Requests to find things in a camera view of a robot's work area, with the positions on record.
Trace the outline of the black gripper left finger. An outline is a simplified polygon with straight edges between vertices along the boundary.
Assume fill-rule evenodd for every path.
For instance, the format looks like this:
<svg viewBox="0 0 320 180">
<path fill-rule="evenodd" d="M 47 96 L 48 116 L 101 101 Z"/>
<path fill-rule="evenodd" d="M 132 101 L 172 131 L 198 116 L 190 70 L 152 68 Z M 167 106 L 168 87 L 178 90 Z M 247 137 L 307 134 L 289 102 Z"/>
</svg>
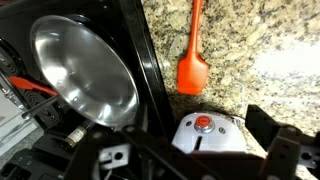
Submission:
<svg viewBox="0 0 320 180">
<path fill-rule="evenodd" d="M 143 131 L 148 130 L 148 106 L 144 105 L 141 113 L 141 118 L 139 120 L 139 127 Z"/>
</svg>

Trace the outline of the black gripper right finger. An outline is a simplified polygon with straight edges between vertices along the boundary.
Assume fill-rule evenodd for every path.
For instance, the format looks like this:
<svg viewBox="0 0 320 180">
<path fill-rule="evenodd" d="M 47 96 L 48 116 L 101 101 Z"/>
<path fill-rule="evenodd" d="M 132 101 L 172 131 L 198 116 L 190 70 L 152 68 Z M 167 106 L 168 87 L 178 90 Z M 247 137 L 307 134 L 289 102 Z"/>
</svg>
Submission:
<svg viewBox="0 0 320 180">
<path fill-rule="evenodd" d="M 280 124 L 257 105 L 247 107 L 245 127 L 263 149 L 268 149 L 277 135 Z"/>
</svg>

